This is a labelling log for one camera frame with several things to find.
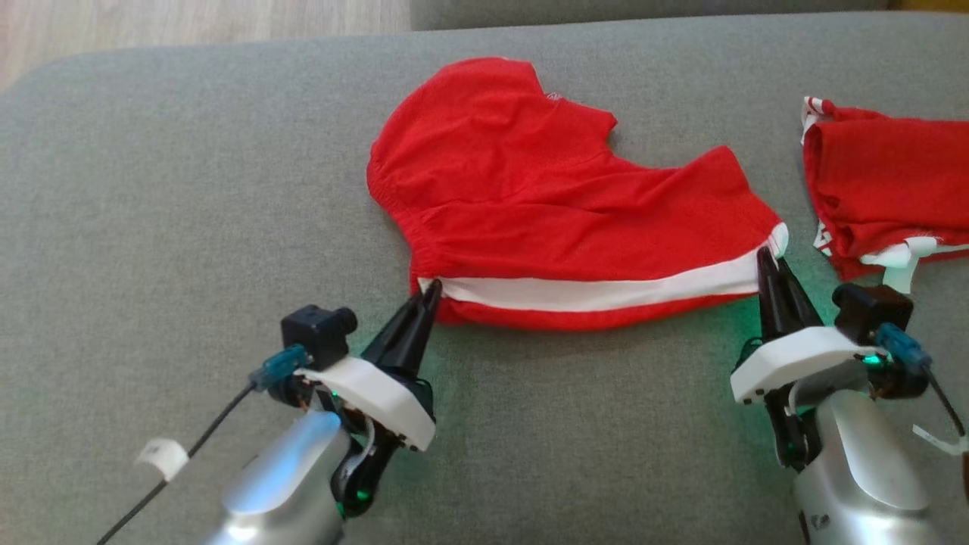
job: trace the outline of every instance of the cable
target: cable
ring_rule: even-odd
[[[202,448],[202,445],[204,445],[205,442],[208,441],[208,438],[211,437],[213,433],[215,433],[215,429],[218,428],[220,424],[222,424],[222,421],[224,421],[226,417],[229,416],[229,413],[232,412],[233,409],[235,409],[235,407],[239,405],[239,403],[242,402],[242,400],[245,399],[245,397],[248,396],[255,389],[256,389],[256,383],[250,382],[245,388],[242,389],[241,392],[239,392],[233,398],[232,401],[229,401],[229,404],[226,405],[226,408],[222,409],[222,412],[219,413],[219,416],[215,417],[215,420],[213,420],[212,423],[208,425],[208,428],[205,430],[202,436],[199,437],[199,440],[197,440],[195,444],[192,445],[192,448],[188,450],[189,459],[195,456],[195,453],[199,452],[199,449]],[[109,529],[108,532],[105,533],[105,535],[98,540],[98,545],[105,545],[105,543],[108,543],[108,540],[114,537],[114,535],[118,533],[119,530],[124,528],[124,525],[128,524],[129,521],[134,519],[135,515],[137,515],[152,499],[158,496],[158,494],[162,492],[162,490],[164,490],[165,487],[168,486],[168,484],[169,484],[169,481],[163,480],[162,482],[155,485],[155,488],[151,489],[151,492],[145,495],[145,497],[143,497],[141,501],[139,501],[134,507],[131,508],[131,511],[128,511],[128,513],[125,516],[121,517],[121,520],[116,522],[114,526],[112,526],[111,529]]]
[[[964,437],[966,435],[965,426],[963,426],[962,421],[959,420],[959,415],[955,414],[955,409],[949,402],[949,398],[942,393],[942,387],[940,387],[939,383],[935,380],[935,375],[932,373],[932,370],[929,369],[928,366],[923,366],[922,369],[925,371],[925,376],[928,377],[928,383],[932,386],[932,390],[935,390],[935,394],[939,397],[939,401],[942,402],[942,406],[944,406],[946,408],[946,412],[949,413],[949,418],[953,419],[955,431],[960,437]]]
[[[947,398],[942,392],[942,387],[939,386],[938,381],[935,380],[935,375],[932,373],[932,369],[929,369],[928,366],[923,366],[922,369],[925,370],[925,376],[928,377],[928,383],[932,386],[932,390],[935,390],[935,394],[939,397],[939,401],[942,402],[942,406],[944,406],[946,408],[946,412],[949,413],[949,418],[953,419],[955,431],[959,434],[959,438],[961,439],[965,437],[965,426],[962,425],[959,415],[955,413],[955,409],[949,402],[949,398]],[[962,492],[966,497],[966,501],[969,501],[969,452],[962,453]]]
[[[373,419],[369,416],[364,416],[363,418],[366,419],[366,444],[363,445],[363,449],[360,450],[359,454],[341,465],[340,480],[342,481],[341,488],[344,489],[346,488],[347,482],[350,481],[350,475],[366,460],[366,457],[370,456],[370,451],[373,450],[373,444],[377,440],[377,428],[373,425]]]

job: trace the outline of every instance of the white label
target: white label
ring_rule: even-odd
[[[935,435],[923,430],[922,428],[916,425],[912,426],[912,433],[914,433],[915,435],[918,435],[922,439],[925,439],[930,444],[932,444],[935,448],[941,450],[946,454],[950,454],[953,456],[961,456],[962,453],[969,452],[969,437],[966,437],[966,436],[960,437],[959,442],[953,445],[951,443],[947,443],[946,441],[943,441],[942,439],[936,437]]]
[[[171,481],[175,475],[188,464],[188,453],[178,441],[155,437],[149,439],[135,464],[151,464],[162,472],[166,481]]]

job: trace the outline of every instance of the white trim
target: white trim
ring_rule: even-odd
[[[800,123],[804,130],[800,132],[800,144],[804,145],[804,137],[807,130],[814,126],[825,115],[824,100],[814,97],[804,97],[804,102],[800,107]]]
[[[757,250],[784,255],[788,229],[777,224],[763,243],[734,258],[655,280],[545,280],[541,278],[439,278],[443,296],[507,310],[595,312],[657,305],[712,295],[757,292]],[[432,278],[418,278],[422,289]]]
[[[919,260],[937,253],[969,250],[969,244],[945,246],[935,237],[910,237],[905,242],[893,244],[880,252],[864,254],[859,258],[865,265],[885,268],[882,283],[900,293],[912,293],[912,277]]]

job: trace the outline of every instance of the couch cushion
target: couch cushion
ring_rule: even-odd
[[[415,30],[649,17],[884,10],[889,0],[411,0]]]
[[[278,320],[348,305],[360,349],[407,295],[409,251],[367,194],[369,145],[456,59],[532,60],[547,91],[615,113],[617,153],[681,165],[718,144],[787,222],[827,319],[801,98],[966,118],[969,16],[738,16],[133,49],[65,59],[0,96],[0,525],[90,543],[155,483],[152,436],[191,443],[279,346]],[[920,268],[910,331],[963,414],[969,262]],[[400,453],[348,543],[794,543],[794,474],[729,375],[757,303],[595,334],[441,327],[438,436]],[[880,403],[951,542],[954,459],[910,433],[936,400]],[[221,490],[296,416],[245,401],[121,543],[194,543]]]

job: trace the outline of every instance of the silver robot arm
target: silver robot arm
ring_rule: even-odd
[[[794,481],[807,543],[942,543],[928,493],[875,401],[839,390],[815,419],[821,450]]]
[[[225,521],[205,544],[337,543],[344,519],[330,481],[351,440],[335,413],[308,411],[226,489]]]
[[[225,519],[206,545],[337,543],[345,520],[369,508],[391,455],[426,450],[433,398],[417,373],[440,296],[440,282],[416,294],[360,358],[346,355],[342,337],[356,319],[340,332],[329,325],[340,316],[316,307],[283,320],[284,344],[305,347],[309,358],[268,390],[306,413],[226,489]],[[277,367],[270,359],[253,382],[278,378],[282,373],[266,370]]]
[[[731,387],[737,402],[766,408],[777,460],[797,471],[805,543],[942,543],[928,493],[874,401],[938,386],[903,331],[912,302],[887,286],[845,284],[825,327],[783,259],[762,250],[758,272],[763,336],[744,345]]]

